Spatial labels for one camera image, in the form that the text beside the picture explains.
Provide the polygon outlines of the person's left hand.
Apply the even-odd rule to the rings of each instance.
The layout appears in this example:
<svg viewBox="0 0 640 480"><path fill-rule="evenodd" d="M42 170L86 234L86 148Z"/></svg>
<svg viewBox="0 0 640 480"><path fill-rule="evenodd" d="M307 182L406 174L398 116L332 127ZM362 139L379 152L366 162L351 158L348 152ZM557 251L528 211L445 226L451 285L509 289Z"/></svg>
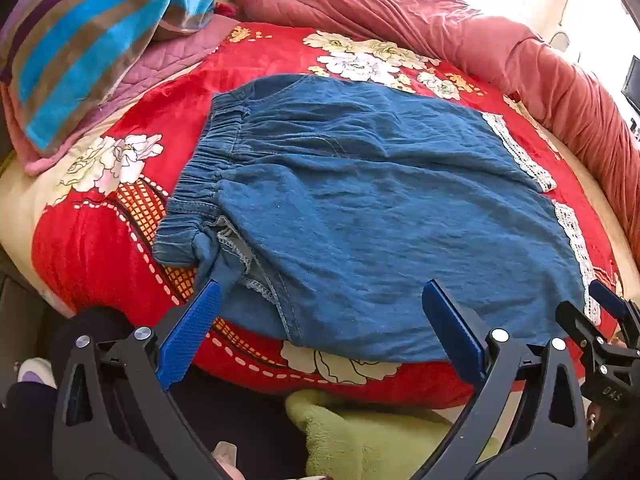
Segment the person's left hand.
<svg viewBox="0 0 640 480"><path fill-rule="evenodd" d="M224 471L233 480L245 480L242 472L236 466L236 456L238 449L233 443L220 441L217 443L212 452L213 458L224 468Z"/></svg>

